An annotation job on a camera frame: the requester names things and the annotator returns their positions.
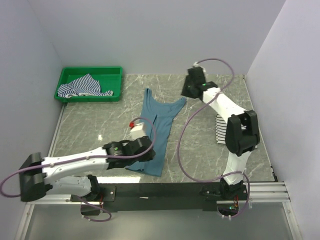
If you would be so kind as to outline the green plastic bin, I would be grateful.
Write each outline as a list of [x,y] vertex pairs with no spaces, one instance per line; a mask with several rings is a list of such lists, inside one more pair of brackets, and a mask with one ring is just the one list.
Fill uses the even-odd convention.
[[[93,79],[98,80],[102,92],[113,91],[113,96],[74,96],[63,98],[57,95],[58,88],[62,84],[90,74]],[[63,68],[54,98],[62,103],[89,103],[89,102],[118,102],[121,95],[123,69],[120,66],[70,66]]]

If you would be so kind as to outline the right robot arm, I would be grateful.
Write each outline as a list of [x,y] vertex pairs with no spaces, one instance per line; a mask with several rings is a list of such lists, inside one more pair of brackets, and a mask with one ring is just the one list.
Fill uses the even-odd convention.
[[229,153],[220,179],[221,197],[230,200],[246,191],[243,173],[249,156],[260,143],[256,112],[237,105],[222,93],[221,88],[214,82],[207,82],[204,68],[197,63],[187,70],[181,95],[200,99],[206,107],[211,107],[226,125],[222,135]]

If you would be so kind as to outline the teal tank top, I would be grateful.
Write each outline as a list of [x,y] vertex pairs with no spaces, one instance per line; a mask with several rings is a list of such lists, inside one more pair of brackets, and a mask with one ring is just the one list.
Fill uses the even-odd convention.
[[141,122],[145,123],[145,133],[150,139],[154,137],[151,125],[145,121],[148,119],[155,127],[156,141],[153,145],[155,156],[153,160],[146,162],[135,162],[126,169],[154,177],[162,175],[168,138],[170,136],[174,118],[182,110],[186,104],[184,97],[173,103],[160,103],[153,97],[152,90],[146,88],[144,90],[143,105],[140,116],[143,117]]

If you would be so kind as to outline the navy white striped tank top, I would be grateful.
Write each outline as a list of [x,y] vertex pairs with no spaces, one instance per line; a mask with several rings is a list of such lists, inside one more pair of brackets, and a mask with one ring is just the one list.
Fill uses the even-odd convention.
[[69,83],[60,85],[57,90],[57,96],[66,99],[84,96],[111,97],[113,95],[114,92],[112,90],[102,92],[100,82],[95,80],[89,73]]

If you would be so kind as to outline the aluminium rail frame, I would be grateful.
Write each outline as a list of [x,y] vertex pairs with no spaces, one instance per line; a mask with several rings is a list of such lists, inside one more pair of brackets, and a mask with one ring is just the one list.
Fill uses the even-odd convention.
[[[161,178],[125,170],[100,172],[106,183],[183,182],[175,154],[182,125],[200,107],[188,100],[175,120]],[[140,115],[142,100],[116,103],[70,103],[64,105],[49,149],[49,156],[86,152],[110,140],[129,137],[128,123]],[[195,177],[214,178],[227,162],[227,150],[215,141],[215,116],[201,112],[189,125],[181,144],[183,163]],[[202,147],[198,152],[185,146]],[[300,240],[284,182],[253,182],[249,207],[228,220],[217,212],[202,210],[120,211],[112,220],[93,223],[82,219],[79,202],[68,195],[49,195],[27,203],[15,240]]]

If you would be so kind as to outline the black base beam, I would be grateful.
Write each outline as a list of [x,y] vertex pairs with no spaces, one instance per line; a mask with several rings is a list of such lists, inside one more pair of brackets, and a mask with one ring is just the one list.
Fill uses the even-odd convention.
[[100,192],[86,198],[111,213],[123,211],[202,210],[216,212],[218,202],[245,201],[248,184],[221,182],[101,183]]

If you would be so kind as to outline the black white striped tank top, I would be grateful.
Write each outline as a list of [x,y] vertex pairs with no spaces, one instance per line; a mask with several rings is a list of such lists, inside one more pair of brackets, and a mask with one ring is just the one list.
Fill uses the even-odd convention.
[[227,123],[224,119],[219,115],[215,115],[215,136],[216,142],[218,144],[225,145],[226,144],[226,132],[227,132]]

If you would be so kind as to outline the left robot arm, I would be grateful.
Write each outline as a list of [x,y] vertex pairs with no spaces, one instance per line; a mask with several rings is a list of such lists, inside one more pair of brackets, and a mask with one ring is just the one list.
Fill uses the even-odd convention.
[[80,173],[120,169],[153,160],[156,153],[148,136],[112,141],[102,147],[60,157],[31,154],[20,167],[20,199],[33,202],[46,195],[71,194],[94,201],[103,194],[96,176]]

